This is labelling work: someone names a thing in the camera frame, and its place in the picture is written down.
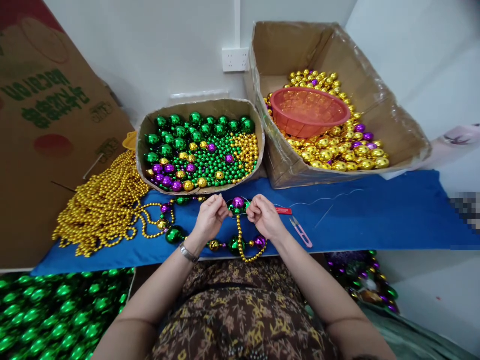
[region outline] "blue cloth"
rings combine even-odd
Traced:
[[[437,171],[408,172],[390,181],[369,176],[357,181],[294,187],[273,190],[268,179],[248,182],[225,191],[225,200],[235,196],[247,199],[263,194],[274,204],[290,208],[310,240],[307,248],[290,223],[289,215],[280,215],[286,228],[310,253],[353,250],[414,250],[450,249],[456,244],[480,246],[480,237],[451,207],[439,182]],[[150,191],[144,203],[165,203],[169,196]],[[194,226],[200,204],[175,205],[176,225],[189,234]],[[160,217],[158,207],[150,207],[153,220]],[[243,236],[249,241],[258,235],[246,215],[241,217]],[[149,227],[155,234],[155,226]],[[227,218],[218,239],[222,242],[237,234],[235,219]],[[163,263],[176,246],[164,236],[146,239],[139,231],[135,239],[100,250],[90,258],[75,257],[76,246],[54,246],[32,275],[102,271]],[[248,248],[247,256],[258,250]],[[265,255],[277,255],[269,244]],[[212,252],[205,249],[202,257],[225,258],[227,249]]]

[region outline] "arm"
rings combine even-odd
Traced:
[[[184,245],[196,257],[220,231],[232,213],[222,196],[213,195],[200,207],[195,228]],[[175,303],[194,264],[177,248],[142,285],[101,339],[92,359],[144,359],[157,339],[157,327]]]
[[[344,359],[360,355],[396,359],[385,339],[342,286],[288,232],[267,198],[255,196],[247,214],[278,250],[310,306],[325,322],[326,331]]]

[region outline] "open cardboard box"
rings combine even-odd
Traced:
[[[362,122],[384,142],[390,167],[339,172],[306,165],[292,149],[268,113],[264,97],[288,84],[292,72],[304,69],[338,73]],[[336,23],[258,22],[253,30],[249,70],[245,73],[248,98],[263,122],[266,134],[264,165],[274,189],[336,183],[365,176],[397,172],[424,161],[432,151],[418,123],[397,104],[395,95],[350,36]]]
[[[0,2],[0,269],[35,267],[77,186],[132,126],[41,0]]]
[[[145,142],[145,135],[156,134],[158,132],[158,127],[156,124],[156,119],[158,116],[163,116],[167,118],[170,115],[177,114],[182,116],[184,119],[188,119],[190,114],[193,112],[199,112],[205,117],[213,116],[216,119],[223,115],[229,117],[230,119],[240,119],[242,116],[247,115],[252,121],[255,122],[255,134],[258,141],[258,161],[256,164],[256,168],[250,173],[250,175],[247,176],[245,180],[236,184],[229,184],[224,186],[209,186],[205,188],[197,187],[190,192],[167,192],[160,189],[158,186],[154,185],[149,181],[149,178],[147,177],[147,170],[150,169],[150,166],[145,161],[145,154],[149,152],[149,148],[147,146],[147,143]],[[163,194],[168,194],[172,196],[206,195],[221,193],[245,181],[250,181],[260,177],[262,173],[261,165],[262,158],[264,157],[264,150],[265,134],[262,129],[262,121],[260,120],[259,113],[255,110],[255,107],[250,101],[240,99],[207,100],[164,107],[158,111],[154,111],[148,114],[145,119],[143,119],[143,122],[140,125],[140,129],[138,130],[138,137],[136,141],[136,165],[141,178],[152,188]]]

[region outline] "scissors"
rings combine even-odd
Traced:
[[[302,225],[299,224],[299,222],[297,221],[297,219],[295,218],[295,216],[292,216],[290,218],[290,222],[291,224],[293,225],[293,227],[295,228],[296,232],[298,233],[298,235],[300,235],[301,239],[303,240],[303,242],[305,243],[306,247],[307,248],[313,248],[314,245],[312,244],[312,242],[310,241],[307,233],[305,232],[304,228],[302,227]]]

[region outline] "electrical outlet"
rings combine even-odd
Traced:
[[[222,49],[223,72],[244,72],[249,61],[249,48]]]

